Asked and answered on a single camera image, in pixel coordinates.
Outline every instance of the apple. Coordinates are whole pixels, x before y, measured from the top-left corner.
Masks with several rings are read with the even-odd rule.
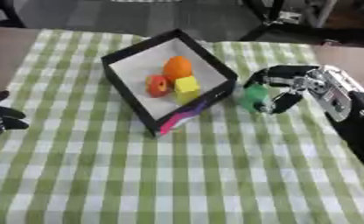
[[[152,97],[168,94],[168,82],[162,74],[153,74],[145,79],[145,90]]]

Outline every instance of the box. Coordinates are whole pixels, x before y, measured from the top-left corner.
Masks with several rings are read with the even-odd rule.
[[[161,74],[168,59],[179,55],[192,62],[200,96],[185,105],[178,105],[174,94],[150,97],[145,91],[145,78]],[[200,112],[229,96],[237,79],[236,73],[181,30],[146,39],[106,55],[101,61],[109,82],[154,137],[165,134],[165,126],[177,122],[179,115]]]

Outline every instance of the gray floor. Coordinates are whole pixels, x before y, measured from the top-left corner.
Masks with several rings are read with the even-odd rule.
[[[237,40],[260,23],[237,0],[182,0],[179,3],[117,3],[111,0],[14,0],[29,28],[153,36],[180,28],[196,39]],[[305,42],[284,35],[260,40]]]

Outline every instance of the tablecloth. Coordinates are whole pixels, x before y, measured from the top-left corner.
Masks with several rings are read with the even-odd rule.
[[[145,134],[100,60],[141,39],[38,35],[3,103],[30,128],[0,136],[0,223],[364,223],[364,166],[308,94],[281,115],[230,97]],[[200,43],[243,80],[316,63],[308,45]]]

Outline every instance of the yellow block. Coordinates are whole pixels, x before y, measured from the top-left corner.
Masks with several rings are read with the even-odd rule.
[[[179,104],[186,104],[200,95],[200,85],[192,75],[175,80],[174,88]]]

